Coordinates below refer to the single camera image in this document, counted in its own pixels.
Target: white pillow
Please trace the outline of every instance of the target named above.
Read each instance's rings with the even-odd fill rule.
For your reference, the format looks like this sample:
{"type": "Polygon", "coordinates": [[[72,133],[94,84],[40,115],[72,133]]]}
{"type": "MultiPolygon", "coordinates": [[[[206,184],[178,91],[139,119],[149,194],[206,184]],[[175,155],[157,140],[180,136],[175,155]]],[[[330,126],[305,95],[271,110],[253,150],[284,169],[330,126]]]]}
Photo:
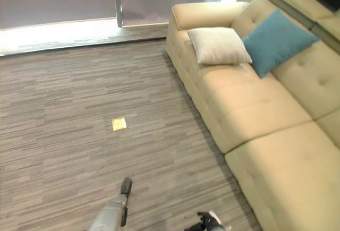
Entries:
{"type": "Polygon", "coordinates": [[[197,63],[206,65],[252,63],[239,35],[232,28],[188,30],[197,63]]]}

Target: sofa cushion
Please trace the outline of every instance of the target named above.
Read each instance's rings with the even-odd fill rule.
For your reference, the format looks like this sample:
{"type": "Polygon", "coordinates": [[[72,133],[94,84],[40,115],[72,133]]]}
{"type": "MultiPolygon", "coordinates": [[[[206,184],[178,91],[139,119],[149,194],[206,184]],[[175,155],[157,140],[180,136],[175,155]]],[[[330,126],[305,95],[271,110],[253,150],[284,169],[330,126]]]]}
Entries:
{"type": "Polygon", "coordinates": [[[188,35],[197,63],[206,65],[251,63],[241,38],[232,28],[194,28],[188,35]]]}
{"type": "Polygon", "coordinates": [[[249,35],[275,10],[277,10],[277,7],[268,0],[253,0],[235,18],[231,28],[235,29],[236,33],[243,38],[249,35]]]}
{"type": "Polygon", "coordinates": [[[319,38],[302,30],[279,10],[243,38],[260,78],[317,40],[319,38]]]}
{"type": "Polygon", "coordinates": [[[186,31],[175,31],[173,37],[167,42],[171,59],[222,152],[311,120],[273,75],[261,80],[249,64],[199,65],[186,31]],[[223,136],[214,135],[216,131],[223,136]]]}
{"type": "Polygon", "coordinates": [[[273,70],[314,118],[340,108],[340,56],[318,41],[273,70]]]}
{"type": "Polygon", "coordinates": [[[315,122],[225,156],[264,230],[340,230],[340,151],[315,122]]]}

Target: seat cushion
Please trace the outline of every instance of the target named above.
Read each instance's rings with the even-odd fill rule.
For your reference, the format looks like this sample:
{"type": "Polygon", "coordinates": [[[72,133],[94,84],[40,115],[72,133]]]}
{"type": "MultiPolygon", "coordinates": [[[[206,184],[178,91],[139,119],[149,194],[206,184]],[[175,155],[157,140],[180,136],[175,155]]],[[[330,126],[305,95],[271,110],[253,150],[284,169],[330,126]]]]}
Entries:
{"type": "Polygon", "coordinates": [[[199,65],[186,31],[176,31],[173,37],[168,38],[168,53],[223,153],[311,120],[272,74],[260,79],[249,64],[199,65]]]}
{"type": "Polygon", "coordinates": [[[340,230],[340,151],[308,122],[225,156],[264,230],[340,230]]]}

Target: sofa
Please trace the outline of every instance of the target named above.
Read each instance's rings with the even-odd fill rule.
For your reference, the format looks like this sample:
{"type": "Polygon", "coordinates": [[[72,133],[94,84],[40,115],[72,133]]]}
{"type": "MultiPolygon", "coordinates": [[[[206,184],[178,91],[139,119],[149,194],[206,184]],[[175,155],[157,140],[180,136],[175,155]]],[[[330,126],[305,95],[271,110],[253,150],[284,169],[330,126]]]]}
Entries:
{"type": "Polygon", "coordinates": [[[321,39],[260,79],[251,64],[198,64],[188,36],[228,27],[243,38],[278,8],[269,0],[177,4],[166,50],[262,229],[338,231],[339,53],[321,39]]]}

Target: throw pillow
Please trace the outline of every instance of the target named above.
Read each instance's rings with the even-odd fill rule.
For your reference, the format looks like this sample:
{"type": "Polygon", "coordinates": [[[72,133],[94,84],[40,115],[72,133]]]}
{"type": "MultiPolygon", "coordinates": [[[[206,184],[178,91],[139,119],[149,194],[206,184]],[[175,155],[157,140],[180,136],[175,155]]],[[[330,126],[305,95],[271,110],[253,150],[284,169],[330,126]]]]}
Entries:
{"type": "Polygon", "coordinates": [[[279,10],[243,38],[253,60],[252,66],[263,78],[268,72],[319,40],[286,18],[279,10]]]}
{"type": "Polygon", "coordinates": [[[197,63],[206,65],[251,63],[242,39],[232,28],[195,28],[188,31],[197,63]]]}

